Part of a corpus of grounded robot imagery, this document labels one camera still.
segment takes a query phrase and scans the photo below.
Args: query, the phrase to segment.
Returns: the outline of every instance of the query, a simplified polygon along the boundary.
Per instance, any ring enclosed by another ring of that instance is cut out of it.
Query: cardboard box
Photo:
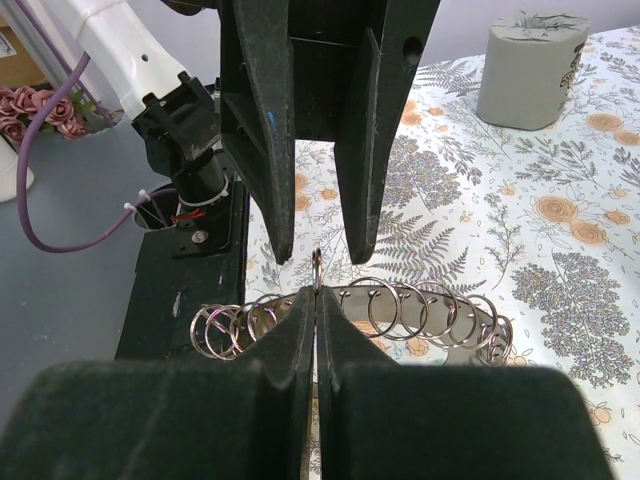
[[[11,27],[1,27],[0,86],[18,88],[23,85],[36,86],[46,83],[48,83],[47,78]]]

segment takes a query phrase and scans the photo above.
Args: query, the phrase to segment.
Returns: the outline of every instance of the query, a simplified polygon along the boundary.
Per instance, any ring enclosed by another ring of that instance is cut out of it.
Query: pink rose
[[[27,127],[15,117],[0,117],[0,131],[14,145],[20,145]]]
[[[52,91],[39,90],[33,94],[31,100],[33,101],[33,105],[35,106],[36,110],[39,112],[44,108],[51,97],[53,97]],[[62,125],[68,120],[71,120],[74,114],[75,111],[73,109],[73,105],[71,105],[71,102],[69,102],[69,100],[67,100],[66,98],[63,98],[62,100],[60,100],[58,105],[56,105],[56,108],[53,109],[53,112],[51,112],[47,116],[46,120],[51,125]]]
[[[0,116],[15,117],[18,115],[11,106],[11,100],[14,99],[13,90],[6,87],[0,87]]]
[[[13,92],[13,100],[9,104],[18,113],[26,113],[27,115],[35,115],[38,113],[35,105],[33,104],[32,97],[36,91],[31,87],[20,87]]]
[[[65,123],[61,123],[56,127],[60,134],[67,140],[76,140],[87,134],[87,129],[78,117],[72,117]]]

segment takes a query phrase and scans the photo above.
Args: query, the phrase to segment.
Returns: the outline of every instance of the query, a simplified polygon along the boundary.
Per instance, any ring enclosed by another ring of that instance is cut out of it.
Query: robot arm
[[[153,94],[163,98],[180,86],[185,68],[147,31],[124,0],[60,0],[60,21],[100,67],[129,118]]]
[[[215,104],[202,84],[156,41],[126,0],[60,0],[60,21],[98,65],[151,168],[170,177],[184,205],[206,205],[225,188],[212,147]]]

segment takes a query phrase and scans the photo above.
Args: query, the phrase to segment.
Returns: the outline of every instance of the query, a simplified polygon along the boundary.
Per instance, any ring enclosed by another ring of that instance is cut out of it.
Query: hole
[[[404,55],[404,58],[407,59],[407,62],[409,62],[409,65],[416,66],[420,63],[423,48],[422,42],[417,37],[408,38],[404,42],[402,54]]]
[[[155,190],[155,192],[172,187],[172,185],[165,185]],[[178,194],[175,192],[168,193],[155,197],[155,200],[165,221],[172,226],[171,216],[175,215],[178,210]],[[162,230],[163,228],[167,228],[160,221],[158,212],[156,212],[155,207],[150,202],[145,202],[138,207],[138,213],[133,216],[133,220],[136,222],[136,225],[143,230]]]

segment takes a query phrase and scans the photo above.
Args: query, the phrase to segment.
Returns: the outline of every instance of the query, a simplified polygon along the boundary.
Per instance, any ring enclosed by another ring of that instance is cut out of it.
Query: bolt
[[[191,241],[198,245],[206,242],[207,238],[209,238],[209,233],[205,232],[204,230],[198,230],[196,233],[191,235]]]

